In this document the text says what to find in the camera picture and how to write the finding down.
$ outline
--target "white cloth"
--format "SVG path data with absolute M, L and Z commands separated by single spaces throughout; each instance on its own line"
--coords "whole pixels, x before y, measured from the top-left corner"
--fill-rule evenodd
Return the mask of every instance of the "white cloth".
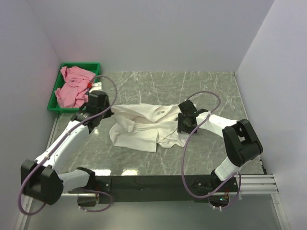
M 186 143 L 188 135 L 177 133 L 178 105 L 114 105 L 112 112 L 116 124 L 110 129 L 110 138 L 114 146 L 156 152 L 157 143 L 163 148 Z

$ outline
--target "white wall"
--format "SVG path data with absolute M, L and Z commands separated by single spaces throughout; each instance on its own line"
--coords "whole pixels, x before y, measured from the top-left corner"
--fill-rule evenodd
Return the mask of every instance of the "white wall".
M 20 166 L 47 145 L 47 103 L 59 69 L 51 43 L 24 0 L 0 1 L 0 229 L 16 222 Z
M 237 73 L 292 229 L 306 229 L 307 1 L 276 0 Z
M 237 70 L 273 0 L 28 0 L 62 61 Z

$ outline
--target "cable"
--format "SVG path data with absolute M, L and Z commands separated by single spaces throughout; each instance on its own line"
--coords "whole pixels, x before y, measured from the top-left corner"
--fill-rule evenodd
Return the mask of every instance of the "cable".
M 116 99 L 117 99 L 117 95 L 118 95 L 118 91 L 117 91 L 117 88 L 116 88 L 116 84 L 115 82 L 110 79 L 109 77 L 106 77 L 106 76 L 102 76 L 102 75 L 99 75 L 99 76 L 96 76 L 95 78 L 106 78 L 108 79 L 112 85 L 114 86 L 114 89 L 115 89 L 115 97 L 114 97 L 114 100 L 113 102 L 110 104 L 110 106 L 108 108 L 106 108 L 104 111 L 98 113 L 98 114 L 95 114 L 91 117 L 88 117 L 87 119 L 81 121 L 80 123 L 76 124 L 74 127 L 72 127 L 60 140 L 59 142 L 56 144 L 56 146 L 49 152 L 49 154 L 27 175 L 27 177 L 25 178 L 25 180 L 22 182 L 21 184 L 21 187 L 20 187 L 20 191 L 19 191 L 19 194 L 18 194 L 18 208 L 19 210 L 25 214 L 25 215 L 28 215 L 28 216 L 31 216 L 31 215 L 35 215 L 37 214 L 38 212 L 40 212 L 43 207 L 46 205 L 45 203 L 42 205 L 41 208 L 39 208 L 37 211 L 35 212 L 27 212 L 24 210 L 23 206 L 22 206 L 22 203 L 21 203 L 21 199 L 22 199 L 22 194 L 23 194 L 23 190 L 24 190 L 24 187 L 26 186 L 26 184 L 28 183 L 28 181 L 30 180 L 31 176 L 48 160 L 50 159 L 50 157 L 53 155 L 53 153 L 61 146 L 61 144 L 64 142 L 64 140 L 71 134 L 72 131 L 74 131 L 77 127 L 81 126 L 82 124 L 84 124 L 85 122 L 88 122 L 98 116 L 101 116 L 103 115 L 105 112 L 107 112 L 115 103 Z M 102 193 L 102 192 L 99 192 L 99 191 L 94 191 L 95 193 L 100 193 L 100 194 L 106 194 L 106 193 Z
M 190 189 L 189 189 L 189 187 L 188 187 L 188 185 L 187 185 L 186 179 L 185 179 L 185 177 L 184 177 L 184 159 L 185 159 L 185 156 L 186 156 L 186 153 L 187 153 L 187 147 L 188 147 L 189 141 L 190 141 L 192 135 L 196 132 L 196 130 L 199 129 L 199 127 L 201 127 L 201 126 L 209 119 L 210 115 L 221 105 L 221 98 L 220 98 L 217 94 L 215 94 L 215 93 L 213 93 L 213 92 L 210 92 L 210 91 L 199 91 L 199 92 L 196 92 L 196 93 L 192 94 L 190 97 L 188 97 L 187 100 L 189 100 L 191 97 L 193 97 L 193 96 L 195 96 L 196 94 L 199 94 L 199 93 L 209 93 L 209 94 L 214 95 L 214 96 L 218 99 L 218 104 L 217 104 L 217 106 L 216 106 L 215 108 L 213 108 L 213 109 L 211 110 L 210 113 L 208 113 L 208 115 L 206 116 L 206 118 L 205 118 L 199 125 L 197 125 L 197 126 L 192 130 L 192 132 L 189 134 L 189 136 L 188 136 L 188 138 L 187 138 L 186 144 L 184 145 L 183 154 L 182 154 L 182 161 L 181 161 L 181 179 L 182 179 L 182 182 L 183 182 L 183 185 L 184 185 L 186 191 L 187 191 L 192 197 L 194 197 L 194 198 L 196 198 L 196 199 L 206 199 L 206 198 L 212 196 L 215 192 L 217 192 L 224 184 L 226 184 L 232 177 L 234 177 L 234 176 L 236 175 L 236 173 L 234 173 L 234 174 L 232 174 L 231 176 L 229 176 L 229 177 L 228 177 L 225 181 L 223 181 L 217 188 L 215 188 L 212 192 L 210 192 L 210 193 L 207 194 L 207 195 L 195 195 L 195 194 L 193 194 L 193 193 L 190 191 Z M 239 176 L 240 176 L 240 179 L 239 179 L 239 181 L 240 181 L 239 184 L 240 184 L 240 185 L 239 185 L 239 186 L 241 186 L 241 174 L 239 174 Z
M 99 194 L 102 194 L 102 195 L 106 195 L 110 198 L 110 203 L 106 207 L 99 209 L 99 210 L 88 210 L 84 207 L 80 207 L 80 209 L 82 209 L 86 212 L 102 212 L 102 211 L 107 210 L 113 203 L 113 197 L 109 193 L 105 193 L 105 192 L 101 192 L 101 191 L 95 191 L 95 190 L 88 190 L 88 189 L 83 189 L 83 191 L 88 192 L 88 193 L 99 193 Z

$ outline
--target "black base bar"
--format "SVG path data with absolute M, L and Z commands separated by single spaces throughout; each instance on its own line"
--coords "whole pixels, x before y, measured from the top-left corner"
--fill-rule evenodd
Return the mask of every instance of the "black base bar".
M 211 175 L 186 175 L 186 182 L 191 192 L 203 196 L 213 191 L 214 184 Z M 237 192 L 236 178 L 230 179 L 218 192 Z M 195 200 L 208 202 L 208 199 L 197 200 L 187 193 L 180 175 L 163 176 L 96 176 L 95 186 L 89 188 L 107 192 L 114 202 L 144 202 L 144 201 L 183 201 Z M 84 193 L 75 189 L 71 193 Z M 109 203 L 107 196 L 99 196 L 99 204 Z

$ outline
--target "red clip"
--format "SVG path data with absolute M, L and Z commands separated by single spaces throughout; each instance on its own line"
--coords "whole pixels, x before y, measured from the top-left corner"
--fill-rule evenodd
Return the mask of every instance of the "red clip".
M 93 87 L 93 83 L 88 83 L 87 88 L 91 89 Z

